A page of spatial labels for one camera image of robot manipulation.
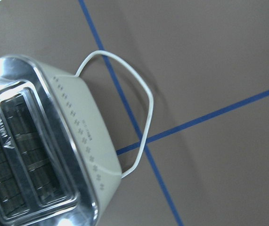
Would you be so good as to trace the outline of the beige appliance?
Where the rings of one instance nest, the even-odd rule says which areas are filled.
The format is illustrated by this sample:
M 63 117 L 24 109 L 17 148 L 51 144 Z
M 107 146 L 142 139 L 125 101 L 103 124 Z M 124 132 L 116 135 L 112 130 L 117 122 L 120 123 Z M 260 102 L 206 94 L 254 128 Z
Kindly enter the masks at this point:
M 81 78 L 0 57 L 0 226 L 95 226 L 121 174 Z

